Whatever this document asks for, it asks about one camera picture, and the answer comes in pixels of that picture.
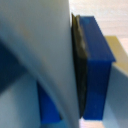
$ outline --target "blue plastic piece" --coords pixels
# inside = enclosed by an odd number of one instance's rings
[[[115,58],[94,17],[79,17],[87,52],[86,120],[102,120],[111,63]]]
[[[40,86],[39,83],[38,83],[38,94],[39,94],[41,123],[51,124],[51,123],[59,122],[61,120],[60,114],[55,104],[48,96],[48,94],[45,92],[45,90]]]

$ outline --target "blue panel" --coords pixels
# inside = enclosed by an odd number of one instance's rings
[[[44,89],[38,83],[41,123],[56,123],[60,121],[60,114]]]
[[[87,102],[84,118],[102,120],[111,63],[115,58],[94,17],[80,17],[87,52]]]

